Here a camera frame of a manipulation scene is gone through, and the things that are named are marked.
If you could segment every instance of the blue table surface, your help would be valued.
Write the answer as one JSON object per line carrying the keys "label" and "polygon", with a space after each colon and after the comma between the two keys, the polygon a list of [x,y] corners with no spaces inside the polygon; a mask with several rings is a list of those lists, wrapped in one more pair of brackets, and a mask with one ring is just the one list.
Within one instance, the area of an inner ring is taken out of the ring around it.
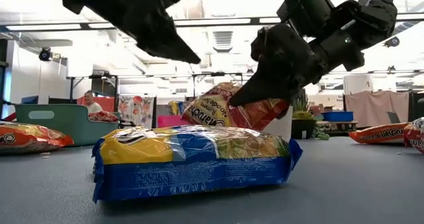
{"label": "blue table surface", "polygon": [[347,137],[300,141],[281,187],[95,205],[91,147],[0,157],[0,223],[424,223],[424,155]]}

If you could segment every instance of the storage crate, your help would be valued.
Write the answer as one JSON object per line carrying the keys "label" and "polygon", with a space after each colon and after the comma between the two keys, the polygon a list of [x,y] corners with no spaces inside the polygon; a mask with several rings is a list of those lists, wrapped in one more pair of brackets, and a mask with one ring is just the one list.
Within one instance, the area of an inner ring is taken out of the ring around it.
{"label": "storage crate", "polygon": [[353,121],[353,112],[351,111],[333,111],[333,112],[324,112],[324,121]]}
{"label": "storage crate", "polygon": [[118,123],[90,121],[87,107],[74,104],[15,105],[17,122],[42,125],[70,135],[74,146],[95,144]]}

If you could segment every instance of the man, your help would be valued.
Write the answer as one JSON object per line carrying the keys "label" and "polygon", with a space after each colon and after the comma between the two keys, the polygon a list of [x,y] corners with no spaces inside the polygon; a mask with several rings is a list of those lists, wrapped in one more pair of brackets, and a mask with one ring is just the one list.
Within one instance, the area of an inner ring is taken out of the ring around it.
{"label": "man", "polygon": [[84,94],[84,100],[85,100],[85,106],[88,109],[88,113],[94,113],[94,112],[98,112],[98,111],[103,110],[98,103],[94,102],[94,97],[93,97],[92,91],[87,91]]}

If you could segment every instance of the green container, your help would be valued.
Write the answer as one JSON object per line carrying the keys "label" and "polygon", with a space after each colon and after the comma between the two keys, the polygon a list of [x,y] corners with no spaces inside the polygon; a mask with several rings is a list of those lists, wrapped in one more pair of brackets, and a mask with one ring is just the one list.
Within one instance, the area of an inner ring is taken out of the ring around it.
{"label": "green container", "polygon": [[42,125],[70,135],[74,146],[95,144],[118,129],[118,123],[90,121],[87,107],[73,104],[15,105],[19,123]]}

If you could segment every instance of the red snack bag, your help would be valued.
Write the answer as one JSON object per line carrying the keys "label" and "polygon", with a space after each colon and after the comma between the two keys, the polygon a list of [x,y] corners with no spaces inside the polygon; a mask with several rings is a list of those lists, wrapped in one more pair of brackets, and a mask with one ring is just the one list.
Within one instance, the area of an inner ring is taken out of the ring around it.
{"label": "red snack bag", "polygon": [[0,121],[0,154],[47,152],[73,144],[69,135],[40,125]]}
{"label": "red snack bag", "polygon": [[98,111],[88,114],[88,119],[90,121],[103,121],[103,122],[118,122],[119,118],[118,116],[107,112],[107,111]]}
{"label": "red snack bag", "polygon": [[241,88],[231,82],[223,82],[192,101],[182,119],[198,125],[218,125],[263,130],[289,103],[281,99],[268,99],[244,106],[232,107],[230,98]]}
{"label": "red snack bag", "polygon": [[416,119],[403,130],[403,143],[407,148],[415,148],[424,154],[423,139],[421,137],[421,127],[424,119]]}
{"label": "red snack bag", "polygon": [[361,131],[349,132],[349,137],[360,144],[403,142],[403,129],[408,123],[380,125]]}

